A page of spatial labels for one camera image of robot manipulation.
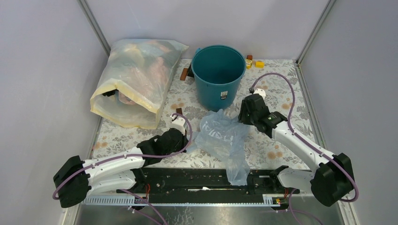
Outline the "light blue plastic trash bag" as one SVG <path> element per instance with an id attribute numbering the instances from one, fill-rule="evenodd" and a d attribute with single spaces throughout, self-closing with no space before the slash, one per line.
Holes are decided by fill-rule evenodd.
<path id="1" fill-rule="evenodd" d="M 247 185 L 250 167 L 245 159 L 245 139 L 250 127 L 230 118 L 220 109 L 210 111 L 199 123 L 199 132 L 194 132 L 193 143 L 187 148 L 191 153 L 204 150 L 225 165 L 228 182 L 233 186 Z"/>

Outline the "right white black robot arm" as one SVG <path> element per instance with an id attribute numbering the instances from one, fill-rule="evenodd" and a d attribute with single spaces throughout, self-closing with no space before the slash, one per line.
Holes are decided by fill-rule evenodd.
<path id="1" fill-rule="evenodd" d="M 344 153 L 336 155 L 293 131 L 283 114 L 269 111 L 262 95 L 251 94 L 242 100 L 238 121 L 255 126 L 261 133 L 280 142 L 310 169 L 278 167 L 269 180 L 273 192 L 296 188 L 311 192 L 318 202 L 330 207 L 355 189 L 351 159 Z"/>

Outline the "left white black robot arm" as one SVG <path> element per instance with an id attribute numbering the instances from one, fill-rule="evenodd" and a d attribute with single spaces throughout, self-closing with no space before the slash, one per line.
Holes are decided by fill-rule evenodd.
<path id="1" fill-rule="evenodd" d="M 186 131 L 171 128 L 122 153 L 99 159 L 70 157 L 54 175 L 53 199 L 62 208 L 81 203 L 87 196 L 118 189 L 139 193 L 145 188 L 141 168 L 185 151 Z"/>

